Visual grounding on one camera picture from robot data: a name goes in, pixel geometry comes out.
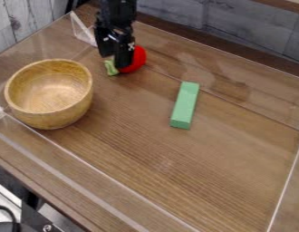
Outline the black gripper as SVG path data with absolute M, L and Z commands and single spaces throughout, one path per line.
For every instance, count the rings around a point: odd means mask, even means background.
M 136 20 L 138 0 L 99 0 L 95 36 L 99 53 L 103 57 L 114 55 L 115 66 L 123 69 L 132 64 L 136 39 L 134 37 L 134 22 Z M 119 34 L 118 42 L 111 39 Z

